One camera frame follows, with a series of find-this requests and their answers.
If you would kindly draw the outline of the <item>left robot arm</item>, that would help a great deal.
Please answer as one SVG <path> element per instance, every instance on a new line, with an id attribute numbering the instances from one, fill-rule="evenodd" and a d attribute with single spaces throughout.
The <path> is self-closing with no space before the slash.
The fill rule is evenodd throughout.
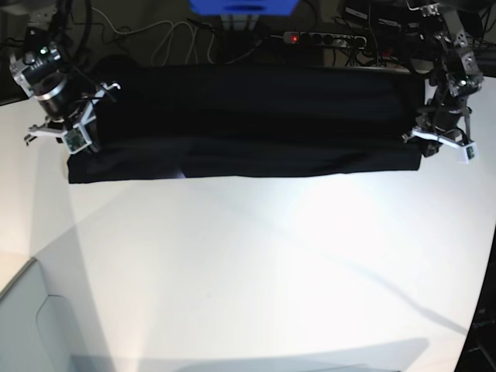
<path id="1" fill-rule="evenodd" d="M 453 3 L 407 1 L 406 5 L 422 15 L 425 36 L 436 53 L 433 69 L 422 75 L 436 90 L 416 110 L 415 126 L 403 140 L 419 146 L 424 157 L 438 153 L 441 146 L 451 147 L 461 163 L 469 164 L 477 158 L 478 148 L 471 138 L 468 98 L 479 92 L 484 76 Z"/>

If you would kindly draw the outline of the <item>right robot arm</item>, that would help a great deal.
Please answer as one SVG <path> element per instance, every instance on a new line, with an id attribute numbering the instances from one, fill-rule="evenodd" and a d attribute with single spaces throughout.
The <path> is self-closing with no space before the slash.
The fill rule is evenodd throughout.
<path id="1" fill-rule="evenodd" d="M 97 82 L 79 67 L 93 23 L 92 3 L 84 2 L 84 29 L 74 51 L 69 50 L 67 35 L 72 5 L 71 1 L 3 1 L 1 10 L 29 19 L 22 46 L 9 58 L 9 71 L 26 96 L 44 110 L 45 119 L 29 127 L 25 144 L 50 137 L 75 155 L 99 151 L 96 106 L 114 100 L 113 91 L 121 87 Z"/>

